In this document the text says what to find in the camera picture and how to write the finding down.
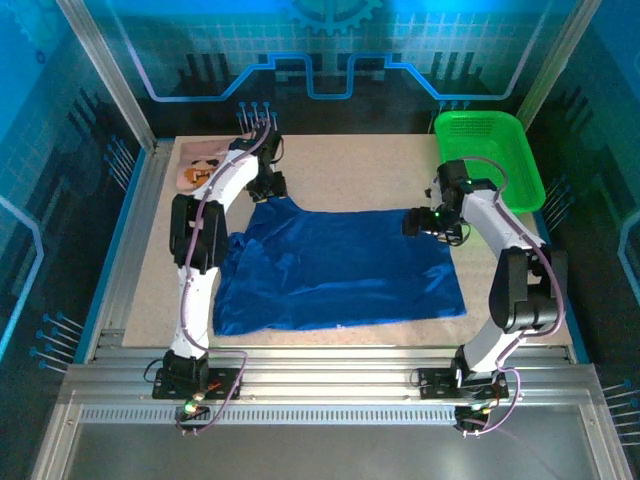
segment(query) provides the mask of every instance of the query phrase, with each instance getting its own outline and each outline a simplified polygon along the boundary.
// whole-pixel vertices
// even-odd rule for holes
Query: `blue cloth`
[[[325,213],[256,205],[221,266],[216,335],[463,315],[449,247],[402,235],[406,210]]]

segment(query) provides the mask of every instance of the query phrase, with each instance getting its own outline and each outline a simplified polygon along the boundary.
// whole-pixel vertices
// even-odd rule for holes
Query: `pin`
[[[120,165],[124,167],[124,170],[128,172],[128,177],[131,178],[131,175],[133,175],[133,168],[131,168],[131,165],[129,165],[129,162],[124,155],[119,151],[114,151],[113,155],[120,161]]]
[[[562,192],[560,192],[558,195],[555,195],[555,198],[550,201],[549,203],[547,203],[544,207],[542,207],[543,211],[549,211],[556,203],[558,203],[560,200],[563,199],[565,194],[568,194],[571,191],[571,186],[567,185],[564,190]]]
[[[116,163],[120,167],[120,170],[122,172],[125,172],[127,176],[130,176],[133,170],[131,169],[131,165],[129,165],[129,162],[127,162],[124,156],[121,155],[119,152],[116,152],[111,146],[111,144],[107,145],[107,150],[109,150],[113,155],[113,158],[115,159]]]
[[[134,165],[136,163],[136,160],[135,158],[133,158],[133,155],[131,155],[131,152],[129,152],[129,149],[124,144],[124,140],[120,140],[119,142],[116,142],[116,145],[118,146],[120,151],[125,155],[125,157],[129,159],[129,162],[131,162],[131,165]]]
[[[116,181],[116,183],[120,186],[122,190],[124,190],[125,192],[127,191],[127,187],[125,187],[122,181],[120,180],[120,178],[118,178],[113,168],[109,168],[109,175],[111,175],[111,178],[113,178]]]
[[[60,360],[59,358],[52,357],[51,355],[46,355],[42,352],[39,352],[36,347],[31,347],[29,349],[29,355],[31,355],[32,357],[38,356],[38,357],[46,358],[47,360],[53,360],[54,362],[60,362],[65,365],[69,365],[69,362],[65,362],[64,360]]]
[[[113,171],[113,177],[114,178],[118,178],[118,180],[120,180],[120,183],[122,183],[122,185],[120,185],[123,189],[126,190],[126,188],[124,187],[124,185],[127,184],[127,179],[126,177],[122,174],[122,172],[120,171],[119,168],[116,167],[116,164],[113,160],[111,160],[109,158],[109,155],[107,155],[106,153],[104,154],[104,160],[105,162],[107,162],[110,166],[111,166],[111,170],[109,171],[109,173],[111,173],[111,171]]]
[[[612,400],[614,398],[620,398],[620,397],[626,397],[627,395],[635,395],[636,393],[640,393],[640,390],[634,390],[632,392],[624,392],[624,393],[619,393],[617,395],[612,395],[610,397],[607,397],[607,400]]]
[[[240,132],[244,135],[244,126],[242,125],[242,113],[236,112],[236,117],[238,117],[238,124],[240,125]]]
[[[620,407],[638,408],[638,399],[632,398],[631,401],[628,403],[616,403],[615,405],[611,405],[609,407],[609,410],[613,410],[614,408],[620,408]]]
[[[249,121],[247,120],[247,111],[244,108],[247,106],[247,104],[244,102],[240,102],[238,103],[238,106],[242,109],[242,118],[244,118],[244,124],[246,125],[246,130],[248,132],[251,129],[249,128]]]
[[[118,141],[115,135],[111,135],[111,141],[116,144],[116,147],[118,147],[118,150],[120,150],[120,152],[122,152],[122,154],[127,158],[127,160],[129,160],[129,162],[133,165],[135,163],[135,160],[133,159],[133,156],[129,152],[129,149],[124,144],[124,140]]]
[[[571,205],[573,205],[575,202],[576,202],[576,197],[571,197],[571,198],[569,199],[569,201],[567,202],[567,204],[566,204],[564,207],[562,207],[562,209],[560,209],[559,211],[557,211],[556,213],[554,213],[552,217],[547,218],[547,223],[553,223],[553,221],[554,221],[558,216],[562,215],[562,214],[567,210],[567,208],[569,208],[569,207],[570,207]]]
[[[40,360],[40,362],[38,362],[38,368],[40,370],[44,370],[45,368],[48,368],[49,370],[54,370],[56,372],[67,373],[66,370],[49,365],[46,360]]]
[[[49,340],[50,342],[55,343],[56,345],[60,345],[60,346],[62,346],[64,348],[68,348],[69,350],[75,350],[74,347],[70,347],[69,345],[67,345],[66,343],[61,342],[60,340],[56,340],[53,337],[49,337],[48,335],[45,335],[42,330],[38,330],[36,332],[36,338],[44,338],[46,340]]]
[[[602,391],[603,392],[608,392],[609,390],[613,390],[615,388],[631,388],[631,380],[629,380],[628,378],[625,378],[622,383],[619,383],[618,385],[613,385],[611,387],[603,388]]]
[[[433,125],[433,119],[436,118],[438,112],[435,110],[431,110],[431,120],[429,120],[429,128],[427,128],[427,133],[431,133],[431,126]]]
[[[611,415],[611,418],[618,418],[618,417],[628,417],[629,415],[638,415],[640,414],[640,412],[626,412],[626,413],[618,413],[617,415]]]
[[[60,328],[62,328],[62,329],[64,329],[64,330],[66,330],[66,331],[68,331],[68,332],[73,333],[74,335],[78,335],[78,336],[80,336],[80,335],[81,335],[81,332],[78,332],[78,331],[76,331],[76,330],[73,330],[72,328],[69,328],[69,327],[67,327],[66,325],[63,325],[63,324],[62,324],[62,323],[60,323],[60,322],[56,322],[53,318],[51,318],[51,317],[49,316],[49,314],[48,314],[48,313],[45,313],[45,314],[42,316],[42,321],[43,321],[44,323],[53,323],[54,325],[57,325],[57,326],[59,326]]]
[[[556,217],[555,222],[552,225],[549,225],[549,227],[547,228],[547,230],[549,232],[553,232],[556,228],[558,228],[558,226],[569,216],[568,212],[565,212],[564,214],[562,214],[559,217]]]
[[[54,346],[51,345],[50,343],[47,343],[44,346],[44,351],[47,352],[47,353],[51,353],[51,352],[57,353],[58,355],[62,355],[63,357],[68,357],[71,360],[73,360],[73,355],[69,355],[68,353],[63,352],[62,350],[58,350],[57,348],[54,348]]]
[[[631,425],[638,425],[640,421],[636,420],[635,422],[627,422],[627,423],[615,423],[614,427],[630,427]]]
[[[556,183],[555,186],[553,186],[553,188],[551,188],[551,190],[547,192],[547,196],[550,196],[556,190],[556,188],[558,188],[562,184],[562,182],[564,182],[566,179],[567,179],[567,174],[563,173],[562,176],[560,177],[560,180],[558,180],[558,183]]]
[[[564,201],[564,199],[560,200],[560,202],[558,204],[556,204],[555,207],[553,207],[553,209],[551,209],[551,211],[549,212],[545,212],[543,210],[543,214],[545,215],[545,217],[550,218],[554,213],[556,213],[558,211],[559,208],[562,208],[566,205],[567,203]]]
[[[70,323],[71,325],[75,325],[76,327],[78,327],[80,330],[83,330],[84,327],[82,325],[80,325],[79,323],[74,322],[73,320],[71,320],[70,318],[67,318],[64,316],[64,314],[62,312],[58,312],[56,313],[56,318],[60,321],[64,320],[67,323]]]
[[[61,333],[60,330],[58,330],[56,327],[53,327],[51,329],[51,335],[53,335],[54,337],[62,337],[65,340],[69,340],[70,342],[73,343],[78,343],[78,340],[76,340],[75,338],[71,338],[68,335],[65,335],[64,333]]]

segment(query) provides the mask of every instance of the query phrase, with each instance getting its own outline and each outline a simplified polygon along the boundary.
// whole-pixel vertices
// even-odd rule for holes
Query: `blue wall graphic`
[[[289,133],[426,131],[440,101],[513,111],[573,2],[89,5],[152,126],[176,135],[235,132],[232,106],[250,97]],[[337,121],[295,121],[296,106]]]

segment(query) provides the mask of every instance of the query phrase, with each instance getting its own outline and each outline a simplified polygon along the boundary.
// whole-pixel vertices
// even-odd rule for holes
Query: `green led light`
[[[184,413],[195,413],[198,407],[193,402],[187,402],[184,404]]]

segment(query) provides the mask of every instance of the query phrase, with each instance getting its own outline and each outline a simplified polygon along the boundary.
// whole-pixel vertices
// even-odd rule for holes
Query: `gear graphic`
[[[289,18],[296,20],[300,28],[311,28],[318,34],[346,34],[349,27],[358,28],[363,20],[371,20],[374,8],[382,6],[381,0],[280,0]]]
[[[42,49],[54,40],[58,31],[58,11],[55,0],[0,0],[0,12],[12,14],[20,31],[42,58]]]

